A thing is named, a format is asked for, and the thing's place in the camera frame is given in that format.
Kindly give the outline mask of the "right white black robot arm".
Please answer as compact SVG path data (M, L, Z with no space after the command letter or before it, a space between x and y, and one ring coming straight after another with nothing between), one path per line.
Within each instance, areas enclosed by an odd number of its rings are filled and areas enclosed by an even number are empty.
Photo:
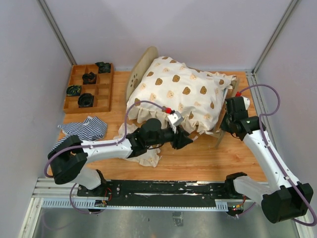
M225 100L225 106L226 113L220 128L244 142L257 159L268 182L264 185L246 173L234 173L226 177L225 194L229 198L244 195L253 200L261 206L271 223L306 215L313 189L309 183L301 183L288 169L259 117L248 115L249 100L242 96L232 97Z

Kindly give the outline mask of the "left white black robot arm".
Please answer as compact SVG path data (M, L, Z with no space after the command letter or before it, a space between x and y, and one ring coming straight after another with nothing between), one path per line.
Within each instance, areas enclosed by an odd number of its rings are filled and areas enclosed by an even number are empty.
M158 119L149 119L134 132L117 140L84 141L72 135L48 154L55 184L78 184L78 196L104 196L110 185L99 170L86 163L112 158L134 158L153 146L170 143L173 149L191 144L189 133L181 125L162 128Z

